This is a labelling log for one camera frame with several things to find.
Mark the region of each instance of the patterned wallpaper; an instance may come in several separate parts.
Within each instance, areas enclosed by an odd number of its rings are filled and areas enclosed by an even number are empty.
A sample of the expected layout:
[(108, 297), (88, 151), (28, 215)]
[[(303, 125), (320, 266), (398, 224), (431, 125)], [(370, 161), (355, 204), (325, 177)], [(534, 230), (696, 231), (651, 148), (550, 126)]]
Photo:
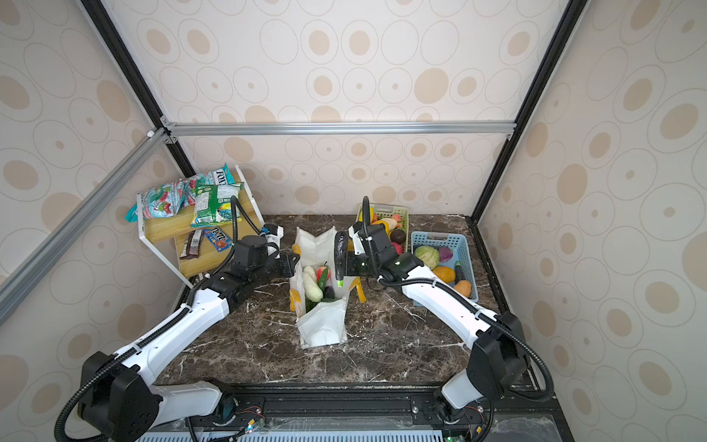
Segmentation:
[(578, 442), (707, 434), (707, 3), (596, 0), (481, 220)]
[(513, 120), (566, 0), (105, 0), (175, 122)]
[[(3, 281), (149, 123), (68, 1), (0, 1), (0, 60)], [(132, 341), (175, 302), (180, 280), (122, 219), (136, 192), (179, 175), (169, 158), (158, 149), (0, 327), (0, 441), (52, 440), (83, 360)], [(74, 415), (69, 433), (96, 431)]]
[(505, 134), (183, 136), (197, 170), (240, 164), (263, 214), (355, 214), (364, 195), (471, 214)]

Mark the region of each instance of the green snack bag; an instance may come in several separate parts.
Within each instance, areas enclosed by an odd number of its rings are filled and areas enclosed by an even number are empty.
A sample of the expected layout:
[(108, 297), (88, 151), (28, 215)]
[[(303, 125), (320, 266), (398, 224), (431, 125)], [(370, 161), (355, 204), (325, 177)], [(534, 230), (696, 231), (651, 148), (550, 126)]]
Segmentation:
[(197, 186), (194, 203), (194, 219), (192, 227), (210, 227), (228, 224), (235, 211), (236, 219), (240, 221), (238, 210), (230, 206), (230, 198), (238, 197), (242, 185), (207, 185)]

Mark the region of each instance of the silver metal bar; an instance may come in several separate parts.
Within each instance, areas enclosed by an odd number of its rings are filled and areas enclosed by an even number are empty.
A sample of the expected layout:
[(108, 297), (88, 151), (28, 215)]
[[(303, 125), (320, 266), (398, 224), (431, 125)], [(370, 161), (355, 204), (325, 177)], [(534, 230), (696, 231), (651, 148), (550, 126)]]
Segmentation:
[(62, 255), (74, 244), (93, 220), (158, 146), (166, 140), (165, 130), (142, 142), (74, 209), (64, 222), (13, 272), (0, 287), (0, 325), (12, 314), (35, 286), (49, 274)]
[(176, 136), (337, 134), (512, 134), (514, 121), (343, 122), (343, 123), (172, 123)]

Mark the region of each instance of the brown marble surface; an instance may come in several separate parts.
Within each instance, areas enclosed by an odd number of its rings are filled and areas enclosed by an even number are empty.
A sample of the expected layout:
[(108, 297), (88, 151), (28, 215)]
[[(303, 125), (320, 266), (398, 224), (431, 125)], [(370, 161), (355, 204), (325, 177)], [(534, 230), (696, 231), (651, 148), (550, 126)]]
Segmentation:
[[(265, 216), (285, 227), (283, 249), (296, 226), (318, 235), (348, 228), (350, 215)], [(460, 215), (411, 215), (413, 231), (467, 236), (479, 303), (498, 311), (471, 232)], [(258, 288), (239, 311), (215, 324), (162, 372), (159, 385), (218, 378), (227, 383), (439, 382), (467, 365), (469, 350), (436, 316), (393, 289), (363, 283), (367, 302), (352, 295), (346, 311), (348, 342), (302, 350), (289, 310), (286, 280)]]

